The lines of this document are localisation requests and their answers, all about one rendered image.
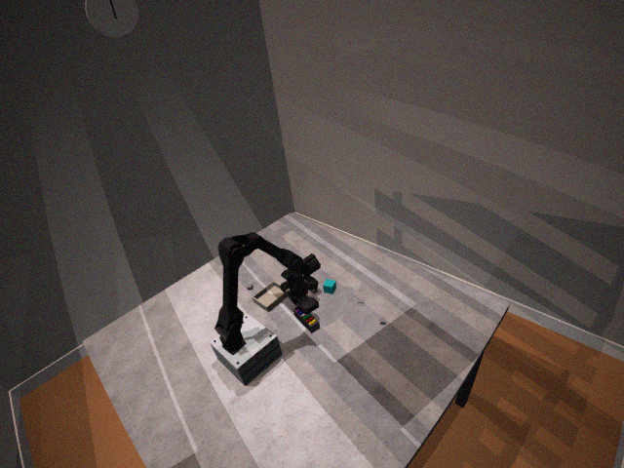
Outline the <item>teal cube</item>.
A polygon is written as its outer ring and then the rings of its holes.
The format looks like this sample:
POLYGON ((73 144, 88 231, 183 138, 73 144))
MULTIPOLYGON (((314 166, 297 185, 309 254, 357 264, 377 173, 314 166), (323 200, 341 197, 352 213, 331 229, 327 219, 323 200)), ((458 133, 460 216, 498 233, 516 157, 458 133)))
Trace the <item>teal cube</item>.
POLYGON ((323 288, 324 288, 324 293, 334 294, 336 290, 336 281, 327 279, 323 285, 323 288))

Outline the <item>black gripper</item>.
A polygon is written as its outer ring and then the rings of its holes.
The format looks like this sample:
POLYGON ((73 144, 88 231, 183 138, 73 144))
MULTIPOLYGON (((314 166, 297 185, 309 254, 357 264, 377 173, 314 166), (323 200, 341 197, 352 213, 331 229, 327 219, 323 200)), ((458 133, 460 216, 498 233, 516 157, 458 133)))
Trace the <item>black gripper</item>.
POLYGON ((301 312, 309 314, 319 307, 319 302, 315 298, 309 297, 307 293, 304 292, 305 286, 306 283, 304 281, 298 287, 291 287, 288 281, 286 281, 281 284, 280 289, 283 293, 285 293, 287 289, 290 289, 288 298, 301 312))

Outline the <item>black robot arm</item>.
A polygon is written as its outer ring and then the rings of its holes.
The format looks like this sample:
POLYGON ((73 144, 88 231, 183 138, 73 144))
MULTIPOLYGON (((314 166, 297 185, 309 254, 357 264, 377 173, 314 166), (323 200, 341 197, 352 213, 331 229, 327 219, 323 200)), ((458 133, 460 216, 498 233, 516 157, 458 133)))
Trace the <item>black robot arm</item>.
POLYGON ((220 335, 221 347, 231 355, 236 354, 247 344, 241 334, 241 328, 245 324, 244 314, 237 306, 238 274, 244 257, 256 249, 275 257, 289 268, 284 270, 281 277, 288 280, 291 287, 298 287, 304 281, 306 283, 304 292, 308 293, 316 291, 319 284, 310 276, 321 268, 314 254, 302 259, 289 250, 276 247, 254 232, 222 239, 218 250, 223 266, 223 300, 214 330, 220 335))

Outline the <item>tan shallow tray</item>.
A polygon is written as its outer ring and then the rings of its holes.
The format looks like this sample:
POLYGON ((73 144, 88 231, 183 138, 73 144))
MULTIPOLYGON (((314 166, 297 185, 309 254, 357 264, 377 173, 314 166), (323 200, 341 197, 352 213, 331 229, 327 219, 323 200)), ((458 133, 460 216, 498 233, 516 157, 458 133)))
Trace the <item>tan shallow tray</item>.
POLYGON ((289 295, 289 290, 286 290, 286 292, 283 293, 280 286, 280 284, 273 281, 253 296, 253 302, 267 312, 270 312, 277 304, 289 295))

